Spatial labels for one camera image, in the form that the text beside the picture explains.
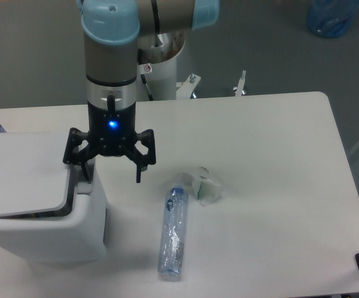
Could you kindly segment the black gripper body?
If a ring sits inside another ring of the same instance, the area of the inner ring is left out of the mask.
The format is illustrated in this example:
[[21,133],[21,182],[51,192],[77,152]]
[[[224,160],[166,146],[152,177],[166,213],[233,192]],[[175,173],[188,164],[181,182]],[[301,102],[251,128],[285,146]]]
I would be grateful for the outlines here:
[[123,149],[133,151],[136,143],[136,104],[126,109],[109,112],[87,103],[90,150],[102,156],[123,156]]

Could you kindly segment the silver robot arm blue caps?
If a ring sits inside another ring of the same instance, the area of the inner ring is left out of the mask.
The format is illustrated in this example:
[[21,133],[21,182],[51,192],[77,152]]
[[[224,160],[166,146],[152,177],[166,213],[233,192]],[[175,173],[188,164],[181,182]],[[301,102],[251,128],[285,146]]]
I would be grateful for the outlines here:
[[89,130],[71,128],[63,162],[93,178],[89,160],[125,156],[137,173],[156,163],[154,132],[135,130],[139,39],[213,25],[218,1],[79,1]]

